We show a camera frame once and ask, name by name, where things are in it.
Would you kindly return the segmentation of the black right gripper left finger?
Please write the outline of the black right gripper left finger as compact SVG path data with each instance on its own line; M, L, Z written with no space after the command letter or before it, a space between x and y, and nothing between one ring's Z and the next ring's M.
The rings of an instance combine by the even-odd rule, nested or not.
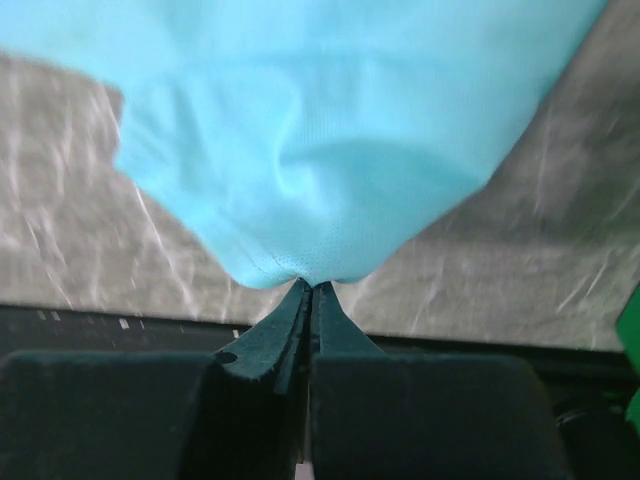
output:
M310 288L216 323L5 306L5 479L290 479Z

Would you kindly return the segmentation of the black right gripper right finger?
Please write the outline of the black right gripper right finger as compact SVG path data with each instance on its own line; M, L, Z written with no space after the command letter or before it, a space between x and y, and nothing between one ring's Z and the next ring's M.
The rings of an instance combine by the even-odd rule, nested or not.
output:
M328 351L318 327L350 320L312 294L310 425L318 479L569 479L541 381L504 355Z

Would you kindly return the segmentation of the teal t-shirt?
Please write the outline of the teal t-shirt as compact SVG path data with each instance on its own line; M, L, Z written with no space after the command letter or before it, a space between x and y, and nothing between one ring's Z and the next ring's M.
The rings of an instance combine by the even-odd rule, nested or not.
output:
M5 1L124 96L117 168L238 283L353 282L481 189L601 1Z

